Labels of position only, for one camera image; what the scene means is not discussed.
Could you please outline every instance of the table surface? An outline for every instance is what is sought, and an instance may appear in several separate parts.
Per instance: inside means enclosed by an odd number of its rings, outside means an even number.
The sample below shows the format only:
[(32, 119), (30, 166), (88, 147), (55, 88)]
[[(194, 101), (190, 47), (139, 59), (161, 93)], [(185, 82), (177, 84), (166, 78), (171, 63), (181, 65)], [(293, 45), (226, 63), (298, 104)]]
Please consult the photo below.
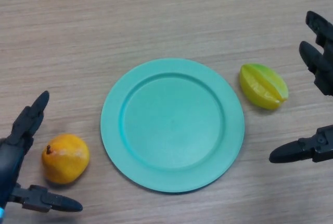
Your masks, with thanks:
[[(270, 152), (333, 123), (333, 100), (313, 84), (298, 53), (314, 43), (313, 10), (333, 21), (333, 0), (0, 0), (0, 134), (44, 90), (45, 120), (19, 182), (47, 185), (40, 155), (63, 132), (89, 145), (91, 162), (72, 186), (53, 192), (80, 201), (77, 214), (40, 214), (8, 204), (10, 223), (332, 223), (333, 161), (276, 165)], [(227, 173), (184, 195), (149, 192), (117, 172), (99, 131), (106, 95), (128, 70), (162, 57), (203, 63), (234, 88), (246, 137)], [(289, 100), (274, 113), (250, 105), (238, 85), (244, 63), (281, 74)]]

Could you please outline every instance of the robotic hand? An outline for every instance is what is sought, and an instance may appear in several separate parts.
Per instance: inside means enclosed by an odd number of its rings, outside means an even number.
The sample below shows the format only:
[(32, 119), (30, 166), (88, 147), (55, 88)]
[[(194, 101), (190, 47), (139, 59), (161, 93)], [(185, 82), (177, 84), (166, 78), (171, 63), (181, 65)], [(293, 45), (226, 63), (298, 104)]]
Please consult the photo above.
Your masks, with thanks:
[(82, 205), (70, 198), (48, 193), (47, 188), (31, 185), (22, 189), (17, 183), (24, 156), (33, 144), (33, 136), (44, 118), (44, 109), (49, 100), (45, 91), (31, 105), (24, 108), (12, 125), (11, 134), (0, 140), (0, 223), (8, 202), (22, 204), (25, 209), (48, 212), (50, 209), (75, 212)]
[[(307, 42), (301, 42), (300, 55), (309, 71), (315, 75), (314, 84), (324, 95), (333, 96), (333, 25), (325, 18), (308, 11), (306, 24), (317, 35), (321, 54)], [(270, 154), (272, 163), (290, 163), (312, 159), (313, 162), (333, 159), (333, 125), (317, 129), (310, 138), (300, 138), (276, 148)]]

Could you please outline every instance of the toy fruit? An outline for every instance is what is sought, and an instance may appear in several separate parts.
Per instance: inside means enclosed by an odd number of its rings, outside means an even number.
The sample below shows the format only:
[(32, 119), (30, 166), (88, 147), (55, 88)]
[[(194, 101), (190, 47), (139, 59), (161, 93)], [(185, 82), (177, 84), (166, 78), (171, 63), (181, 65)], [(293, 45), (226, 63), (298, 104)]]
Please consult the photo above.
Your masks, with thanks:
[(259, 107), (277, 109), (288, 99), (288, 88), (284, 80), (264, 65), (243, 65), (239, 81), (245, 96)]
[(42, 163), (47, 180), (67, 184), (76, 180), (89, 163), (89, 149), (73, 134), (61, 134), (44, 148)]

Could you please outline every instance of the plate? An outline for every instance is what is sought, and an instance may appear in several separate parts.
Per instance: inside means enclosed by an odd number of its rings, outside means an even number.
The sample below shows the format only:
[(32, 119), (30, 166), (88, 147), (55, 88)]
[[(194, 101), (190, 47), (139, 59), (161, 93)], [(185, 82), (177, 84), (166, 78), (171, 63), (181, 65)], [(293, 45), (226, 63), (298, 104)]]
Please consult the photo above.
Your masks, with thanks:
[(234, 162), (245, 132), (231, 86), (195, 61), (157, 59), (126, 73), (101, 112), (101, 137), (114, 165), (151, 190), (204, 187)]

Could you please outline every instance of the plate rim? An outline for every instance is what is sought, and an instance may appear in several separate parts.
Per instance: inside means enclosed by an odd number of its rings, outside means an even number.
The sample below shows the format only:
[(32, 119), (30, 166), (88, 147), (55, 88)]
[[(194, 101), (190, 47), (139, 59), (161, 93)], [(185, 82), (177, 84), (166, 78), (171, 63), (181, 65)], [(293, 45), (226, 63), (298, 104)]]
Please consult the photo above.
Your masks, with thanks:
[[(138, 74), (140, 75), (143, 75), (144, 77), (151, 77), (153, 76), (152, 74), (149, 74), (148, 73), (144, 73), (143, 71), (145, 71), (146, 69), (149, 70), (149, 66), (156, 66), (156, 65), (161, 65), (163, 66), (162, 67), (162, 70), (166, 68), (166, 64), (169, 63), (169, 64), (177, 64), (178, 67), (179, 66), (192, 66), (193, 67), (196, 67), (196, 69), (202, 69), (203, 71), (205, 71), (206, 73), (208, 73), (209, 75), (212, 75), (212, 77), (214, 77), (214, 79), (216, 79), (217, 77), (219, 78), (219, 81), (216, 82), (215, 80), (213, 80), (213, 84), (215, 84), (213, 87), (216, 87), (216, 83), (218, 83), (219, 85), (223, 85), (222, 87), (224, 88), (227, 88), (228, 89), (228, 93), (233, 97), (234, 99), (234, 104), (235, 104), (235, 107), (236, 109), (238, 110), (237, 112), (237, 118), (239, 118), (238, 120), (240, 120), (241, 122), (241, 125), (238, 126), (237, 128), (237, 132), (238, 134), (238, 141), (236, 144), (233, 145), (233, 154), (232, 154), (232, 158), (229, 158), (228, 160), (224, 161), (224, 166), (223, 166), (223, 169), (220, 169), (219, 172), (212, 172), (211, 173), (211, 176), (207, 177), (207, 179), (205, 179), (204, 183), (195, 183), (195, 182), (192, 182), (192, 183), (188, 183), (188, 184), (192, 184), (191, 186), (188, 186), (187, 188), (185, 186), (183, 186), (182, 188), (179, 187), (178, 189), (176, 189), (176, 187), (172, 187), (170, 186), (169, 188), (165, 187), (165, 186), (160, 186), (160, 185), (156, 185), (156, 183), (149, 183), (149, 182), (143, 182), (142, 180), (138, 179), (138, 176), (135, 175), (135, 173), (129, 173), (129, 171), (131, 169), (129, 169), (126, 165), (122, 164), (121, 162), (121, 158), (118, 158), (114, 152), (112, 154), (112, 151), (110, 151), (109, 148), (107, 148), (107, 141), (106, 139), (108, 139), (108, 135), (106, 135), (106, 129), (104, 127), (104, 124), (103, 122), (105, 121), (105, 115), (108, 115), (108, 113), (106, 113), (106, 110), (108, 108), (108, 104), (110, 103), (110, 99), (112, 98), (113, 93), (117, 92), (117, 89), (119, 86), (122, 85), (122, 83), (124, 83), (124, 85), (132, 85), (130, 86), (129, 89), (132, 89), (133, 86), (139, 84), (140, 82), (142, 82), (144, 80), (144, 78), (142, 78), (141, 80), (136, 80), (136, 82), (127, 82), (126, 79), (130, 76), (133, 76), (135, 75), (135, 73), (137, 72)], [(195, 79), (198, 79), (199, 81), (201, 81), (201, 79), (199, 79), (197, 77), (197, 74), (192, 74), (191, 75), (192, 77), (194, 77)], [(215, 94), (220, 95), (221, 93), (221, 90), (218, 91), (218, 93), (212, 88), (212, 86), (209, 86), (209, 84), (207, 84), (206, 82), (204, 82), (205, 85), (207, 85)], [(234, 91), (234, 89), (231, 87), (231, 85), (219, 74), (217, 73), (216, 71), (214, 71), (213, 69), (211, 69), (210, 67), (208, 66), (205, 66), (201, 63), (198, 63), (196, 61), (193, 61), (193, 60), (189, 60), (189, 59), (182, 59), (182, 58), (160, 58), (160, 59), (155, 59), (155, 60), (152, 60), (152, 61), (148, 61), (148, 62), (145, 62), (143, 64), (140, 64), (138, 66), (136, 66), (135, 68), (131, 69), (130, 71), (126, 72), (111, 88), (111, 90), (108, 92), (107, 94), (107, 97), (104, 101), (104, 104), (103, 104), (103, 107), (102, 107), (102, 110), (101, 110), (101, 117), (100, 117), (100, 134), (101, 134), (101, 140), (102, 140), (102, 143), (103, 143), (103, 146), (104, 146), (104, 149), (106, 150), (106, 153), (108, 154), (109, 156), (109, 159), (111, 160), (111, 162), (115, 165), (115, 167), (124, 175), (126, 176), (127, 178), (129, 178), (131, 181), (135, 182), (136, 184), (140, 185), (140, 186), (143, 186), (145, 188), (148, 188), (150, 190), (154, 190), (154, 191), (159, 191), (159, 192), (166, 192), (166, 193), (179, 193), (179, 192), (188, 192), (188, 191), (193, 191), (193, 190), (196, 190), (196, 189), (200, 189), (202, 187), (205, 187), (206, 185), (209, 185), (211, 184), (212, 182), (214, 182), (215, 180), (217, 180), (218, 178), (220, 178), (230, 167), (231, 165), (235, 162), (235, 160), (237, 159), (238, 157), (238, 154), (241, 150), (241, 147), (243, 145), (243, 142), (244, 142), (244, 137), (245, 137), (245, 117), (244, 117), (244, 112), (243, 112), (243, 109), (242, 109), (242, 106), (241, 106), (241, 103), (239, 101), (239, 98), (236, 94), (236, 92)], [(156, 169), (152, 169), (152, 168), (149, 168), (149, 167), (146, 167), (146, 169), (150, 170), (152, 173), (156, 173), (157, 170)], [(182, 176), (179, 174), (179, 172), (177, 171), (173, 171), (172, 172), (173, 175), (171, 176)]]

